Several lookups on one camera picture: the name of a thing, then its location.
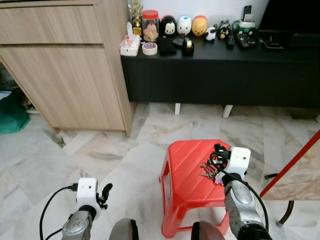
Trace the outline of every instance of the black wallet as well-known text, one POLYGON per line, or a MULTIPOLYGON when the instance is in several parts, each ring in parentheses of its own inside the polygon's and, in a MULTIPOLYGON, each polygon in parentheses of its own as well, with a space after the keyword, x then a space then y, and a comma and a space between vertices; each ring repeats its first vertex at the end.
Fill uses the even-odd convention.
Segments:
POLYGON ((177 54, 177 49, 169 37, 159 37, 157 39, 157 45, 161 55, 177 54))

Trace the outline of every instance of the metallic robot arm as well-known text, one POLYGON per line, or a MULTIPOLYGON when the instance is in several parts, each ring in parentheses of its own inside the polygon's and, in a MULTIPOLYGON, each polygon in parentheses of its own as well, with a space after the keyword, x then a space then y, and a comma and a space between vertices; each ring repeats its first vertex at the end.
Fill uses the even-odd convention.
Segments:
MULTIPOLYGON (((224 176, 222 181, 230 229, 236 239, 272 240, 256 211, 253 193, 241 182, 228 176, 224 176)), ((224 240, 224 236, 212 224, 201 221, 193 224, 191 240, 224 240)))
MULTIPOLYGON (((98 182, 95 178, 80 178, 78 182, 76 202, 78 211, 70 216, 62 227, 62 240, 89 240, 94 219, 97 219, 101 209, 107 209, 105 204, 112 184, 97 193, 98 182)), ((112 228, 109 240, 139 240, 136 221, 127 218, 118 221, 112 228)))

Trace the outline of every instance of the marble floor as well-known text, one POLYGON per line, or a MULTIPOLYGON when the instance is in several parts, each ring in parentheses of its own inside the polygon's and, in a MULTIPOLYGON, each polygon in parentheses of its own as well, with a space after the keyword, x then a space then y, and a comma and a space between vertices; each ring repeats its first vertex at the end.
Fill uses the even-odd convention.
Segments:
MULTIPOLYGON (((121 218, 136 220, 141 240, 164 240, 161 234, 162 190, 158 177, 167 147, 177 140, 221 139, 251 149, 245 180, 258 192, 319 130, 314 112, 282 107, 234 106, 228 119, 219 105, 137 105, 130 137, 122 132, 67 131, 55 135, 38 115, 18 133, 0 135, 0 240, 39 239, 39 219, 49 197, 60 187, 94 177, 98 190, 113 183, 108 209, 94 221, 92 240, 107 240, 121 218)), ((59 193, 47 209, 45 237, 62 227, 76 210, 76 193, 59 193)), ((286 201, 265 201, 274 240, 320 239, 320 204, 296 202, 282 228, 286 201)), ((219 221, 221 209, 189 211, 183 225, 219 221)), ((189 240, 190 232, 175 240, 189 240)), ((234 240, 231 231, 227 240, 234 240)), ((61 239, 61 233, 51 238, 61 239)))

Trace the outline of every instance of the red plastic stool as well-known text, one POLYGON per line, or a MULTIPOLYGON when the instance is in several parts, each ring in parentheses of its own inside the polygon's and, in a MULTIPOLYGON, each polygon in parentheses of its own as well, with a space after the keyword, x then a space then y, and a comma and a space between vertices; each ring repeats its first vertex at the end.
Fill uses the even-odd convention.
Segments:
MULTIPOLYGON (((178 231, 188 231, 192 226, 180 227, 190 209, 202 207, 225 207, 225 188, 215 184, 201 168, 214 151, 215 144, 229 149, 229 145, 220 140, 176 141, 166 152, 159 182, 162 184, 163 221, 162 234, 173 238, 178 231), (170 173, 170 198, 166 208, 166 194, 163 178, 170 173)), ((229 229, 229 215, 226 213, 217 226, 225 235, 229 229)))

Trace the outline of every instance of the wooden panel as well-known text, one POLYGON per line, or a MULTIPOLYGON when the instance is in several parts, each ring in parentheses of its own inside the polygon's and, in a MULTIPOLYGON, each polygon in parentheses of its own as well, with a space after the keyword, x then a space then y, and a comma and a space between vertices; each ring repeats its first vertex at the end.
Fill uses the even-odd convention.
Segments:
POLYGON ((126 134, 129 136, 135 114, 135 104, 129 102, 124 72, 119 53, 119 44, 125 37, 129 10, 127 0, 101 0, 94 5, 108 67, 118 96, 126 134))
POLYGON ((0 9, 0 44, 101 44, 94 7, 0 9))
POLYGON ((0 55, 52 127, 125 130, 101 47, 8 47, 0 55))
POLYGON ((42 7, 42 6, 69 6, 69 5, 94 5, 100 0, 41 0, 41 1, 16 1, 2 2, 0 9, 22 8, 22 7, 42 7))
POLYGON ((11 77, 14 79, 14 81, 18 84, 18 86, 20 87, 20 89, 24 92, 24 94, 26 95, 26 97, 29 99, 29 101, 32 103, 32 105, 35 107, 35 109, 40 113, 40 115, 44 118, 44 120, 46 121, 46 123, 52 128, 52 130, 54 132, 56 132, 57 128, 53 128, 50 125, 50 122, 48 121, 48 119, 46 119, 46 116, 43 115, 43 113, 40 111, 40 109, 38 108, 37 104, 33 101, 33 99, 31 98, 31 96, 27 93, 27 91, 24 89, 24 87, 21 85, 21 83, 18 81, 17 77, 14 75, 14 73, 11 71, 10 67, 7 65, 7 63, 5 62, 5 60, 2 58, 1 56, 1 48, 0 48, 0 62, 3 64, 3 66, 5 67, 5 69, 9 72, 9 74, 11 75, 11 77))

